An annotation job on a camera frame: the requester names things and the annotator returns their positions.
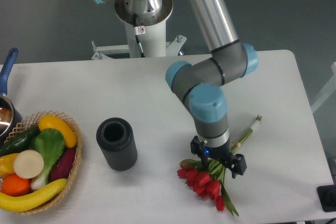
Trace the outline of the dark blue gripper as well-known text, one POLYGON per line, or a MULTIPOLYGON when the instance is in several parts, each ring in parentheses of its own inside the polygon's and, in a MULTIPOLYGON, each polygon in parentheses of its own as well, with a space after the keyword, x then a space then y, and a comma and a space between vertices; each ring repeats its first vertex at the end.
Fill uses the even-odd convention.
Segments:
POLYGON ((204 142, 199 140, 198 136, 194 136, 191 141, 191 153, 197 155, 203 165, 206 165, 209 158, 219 161, 225 168, 231 171, 233 179, 237 175, 243 176, 247 168, 244 155, 232 154, 229 142, 217 147, 208 147, 204 142))

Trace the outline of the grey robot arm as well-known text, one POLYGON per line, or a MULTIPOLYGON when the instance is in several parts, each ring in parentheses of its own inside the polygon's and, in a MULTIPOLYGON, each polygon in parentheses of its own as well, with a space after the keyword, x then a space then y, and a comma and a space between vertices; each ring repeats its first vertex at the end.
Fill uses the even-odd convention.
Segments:
MULTIPOLYGON (((164 57, 173 47, 166 42, 166 21, 172 0, 94 0, 114 2, 124 23, 132 58, 164 57)), ((190 0, 211 57, 195 65, 178 61, 170 65, 165 79, 172 92, 193 117, 197 135, 191 151, 203 163, 219 161, 233 176, 246 170, 245 158, 229 144, 227 105, 221 86, 242 78, 258 67, 252 45, 240 42, 224 0, 190 0)))

